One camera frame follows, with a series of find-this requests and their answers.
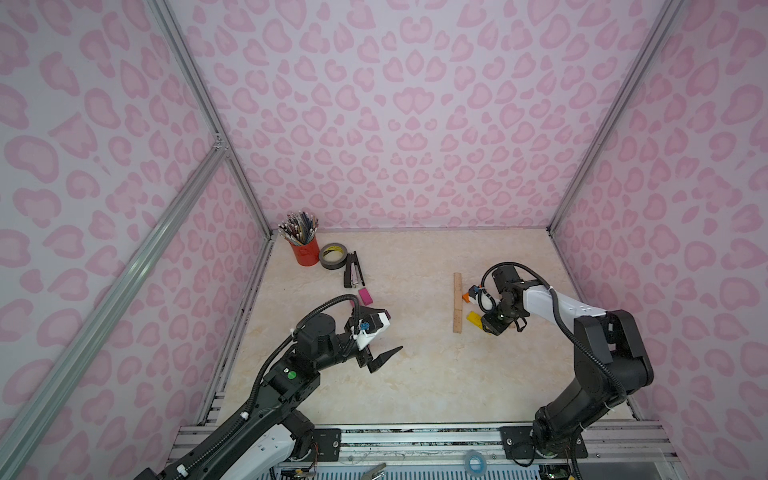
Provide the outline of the wooden block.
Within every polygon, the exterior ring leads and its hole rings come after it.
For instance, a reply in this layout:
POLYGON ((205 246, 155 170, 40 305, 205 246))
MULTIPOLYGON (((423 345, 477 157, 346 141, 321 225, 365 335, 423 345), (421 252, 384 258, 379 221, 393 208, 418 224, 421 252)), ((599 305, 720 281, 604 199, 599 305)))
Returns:
POLYGON ((453 310, 461 313, 463 311, 463 278, 460 272, 453 274, 453 310))
POLYGON ((452 319, 452 332, 456 334, 462 333, 462 311, 461 310, 454 310, 453 311, 453 319, 452 319))

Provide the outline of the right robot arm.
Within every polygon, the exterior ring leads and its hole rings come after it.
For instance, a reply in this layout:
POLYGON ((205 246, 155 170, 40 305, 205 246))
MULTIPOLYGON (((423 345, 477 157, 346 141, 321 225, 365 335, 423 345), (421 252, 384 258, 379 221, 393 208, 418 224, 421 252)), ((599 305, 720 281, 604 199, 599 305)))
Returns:
POLYGON ((482 311, 479 327, 499 336, 522 332, 537 315, 554 324, 573 347, 574 378, 540 407, 524 440, 508 441, 512 458, 576 458, 582 433, 636 391, 652 384, 653 367, 636 320, 560 294, 543 276, 518 262, 491 266, 463 295, 482 311))

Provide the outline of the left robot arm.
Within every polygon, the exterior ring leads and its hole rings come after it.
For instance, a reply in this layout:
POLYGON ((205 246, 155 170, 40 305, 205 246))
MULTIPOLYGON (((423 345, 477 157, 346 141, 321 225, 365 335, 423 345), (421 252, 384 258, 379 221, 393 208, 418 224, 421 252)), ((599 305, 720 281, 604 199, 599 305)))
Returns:
POLYGON ((298 407, 320 385, 321 371, 351 359, 374 373, 398 347, 379 356, 370 344, 391 325, 384 309, 354 307, 342 332, 335 319, 313 312, 302 319, 263 365, 239 409, 181 459, 139 479, 257 479, 288 459, 319 458, 314 424, 298 407))

